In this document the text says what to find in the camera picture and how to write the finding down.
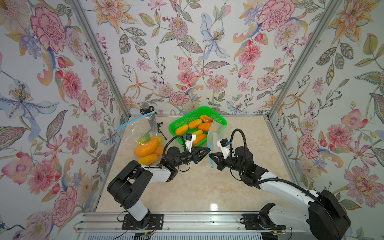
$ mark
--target floral wallpaper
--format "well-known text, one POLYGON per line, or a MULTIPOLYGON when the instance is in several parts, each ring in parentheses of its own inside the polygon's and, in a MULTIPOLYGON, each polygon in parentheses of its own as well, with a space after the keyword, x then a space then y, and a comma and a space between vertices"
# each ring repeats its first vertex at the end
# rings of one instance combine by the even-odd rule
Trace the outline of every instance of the floral wallpaper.
POLYGON ((343 1, 272 119, 302 184, 347 212, 345 239, 384 238, 383 10, 343 1))
POLYGON ((326 0, 83 0, 131 113, 265 114, 326 0))
POLYGON ((125 122, 71 6, 0 1, 0 238, 73 239, 125 122))

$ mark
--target orange mango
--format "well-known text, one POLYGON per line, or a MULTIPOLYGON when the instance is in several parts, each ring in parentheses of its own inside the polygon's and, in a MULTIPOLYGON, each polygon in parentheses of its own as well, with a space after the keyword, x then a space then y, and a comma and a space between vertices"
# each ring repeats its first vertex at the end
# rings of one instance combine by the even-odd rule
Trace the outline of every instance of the orange mango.
POLYGON ((209 132, 212 123, 204 122, 198 126, 199 130, 203 130, 204 132, 209 132))
POLYGON ((200 125, 203 121, 199 118, 188 124, 189 129, 195 129, 198 125, 200 125))
POLYGON ((153 153, 156 153, 157 155, 163 155, 163 150, 164 147, 159 145, 153 153))
POLYGON ((192 142, 192 146, 196 146, 199 142, 203 141, 207 138, 205 133, 199 134, 196 136, 196 140, 192 142))
POLYGON ((208 117, 207 115, 201 115, 199 118, 200 118, 203 122, 209 122, 209 123, 213 123, 213 122, 214 122, 213 119, 210 118, 210 117, 208 117))
POLYGON ((178 129, 175 130, 175 134, 182 136, 184 133, 187 132, 187 130, 188 130, 188 125, 184 124, 184 125, 182 125, 181 127, 179 127, 178 129))
POLYGON ((203 130, 197 130, 196 132, 193 132, 192 134, 195 134, 197 136, 197 135, 200 135, 202 133, 203 133, 203 130))
POLYGON ((137 162, 142 164, 142 165, 149 165, 149 164, 157 161, 158 159, 159 159, 159 157, 157 156, 157 154, 152 153, 150 155, 147 155, 145 157, 140 158, 137 162))
POLYGON ((159 144, 160 144, 159 140, 157 138, 154 138, 149 142, 146 142, 143 145, 138 146, 135 149, 135 155, 138 157, 145 157, 147 155, 150 155, 157 149, 159 144))

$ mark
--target black mounting plate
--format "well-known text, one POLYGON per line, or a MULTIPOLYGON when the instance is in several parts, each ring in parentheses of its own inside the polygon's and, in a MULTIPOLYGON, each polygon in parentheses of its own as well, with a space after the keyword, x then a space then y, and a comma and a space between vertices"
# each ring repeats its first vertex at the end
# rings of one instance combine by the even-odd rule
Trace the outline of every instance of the black mounting plate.
POLYGON ((164 223, 164 214, 151 214, 149 215, 149 223, 146 228, 138 228, 138 224, 133 220, 130 214, 124 216, 124 222, 122 224, 122 230, 162 230, 164 223))
MULTIPOLYGON (((250 219, 254 223, 260 222, 258 216, 259 214, 243 214, 244 218, 250 219)), ((271 228, 263 228, 260 226, 260 224, 252 224, 248 221, 245 221, 244 225, 246 230, 281 230, 287 228, 284 225, 273 225, 271 228)))

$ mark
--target mango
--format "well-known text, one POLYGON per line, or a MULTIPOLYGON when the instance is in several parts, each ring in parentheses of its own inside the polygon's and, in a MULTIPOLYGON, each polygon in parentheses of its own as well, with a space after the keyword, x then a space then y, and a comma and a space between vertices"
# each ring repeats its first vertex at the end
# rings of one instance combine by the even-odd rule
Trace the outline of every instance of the mango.
POLYGON ((157 138, 157 139, 158 139, 159 144, 163 141, 163 139, 161 139, 160 137, 151 137, 151 140, 154 139, 154 138, 157 138))
POLYGON ((213 119, 210 118, 210 117, 208 117, 207 115, 201 115, 199 118, 200 118, 203 122, 209 122, 209 123, 213 123, 213 122, 214 122, 213 119))
POLYGON ((212 123, 204 122, 198 126, 199 130, 203 130, 204 132, 209 132, 212 123))
POLYGON ((149 165, 153 162, 156 162, 158 159, 159 157, 155 153, 152 153, 150 155, 140 158, 137 162, 142 165, 149 165))
POLYGON ((200 125, 203 121, 199 118, 188 124, 189 129, 195 129, 198 125, 200 125))
POLYGON ((199 134, 196 136, 196 140, 192 142, 192 146, 196 146, 199 142, 203 141, 207 138, 205 133, 199 134))
POLYGON ((187 132, 187 130, 188 130, 188 125, 184 124, 184 125, 182 125, 181 127, 179 127, 178 129, 175 130, 175 134, 182 136, 184 133, 187 132))
POLYGON ((153 153, 156 153, 157 155, 160 156, 160 155, 163 155, 163 150, 164 150, 164 147, 159 145, 153 153))
POLYGON ((200 135, 202 133, 203 133, 203 130, 197 130, 196 132, 193 132, 192 134, 195 134, 197 136, 197 135, 200 135))
POLYGON ((153 153, 159 146, 159 140, 154 138, 149 142, 144 143, 143 145, 138 146, 135 149, 135 155, 138 157, 145 157, 153 153))
POLYGON ((148 133, 144 134, 143 136, 141 136, 137 141, 136 141, 136 146, 140 146, 146 142, 149 142, 149 140, 151 139, 151 136, 148 133))

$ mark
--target green mango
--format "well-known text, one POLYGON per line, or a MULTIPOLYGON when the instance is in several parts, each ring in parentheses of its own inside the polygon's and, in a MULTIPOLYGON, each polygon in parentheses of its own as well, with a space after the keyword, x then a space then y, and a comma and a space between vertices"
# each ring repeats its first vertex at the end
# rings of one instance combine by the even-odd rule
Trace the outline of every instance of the green mango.
POLYGON ((144 134, 136 141, 136 146, 143 145, 146 142, 149 142, 151 140, 151 136, 149 133, 144 134))

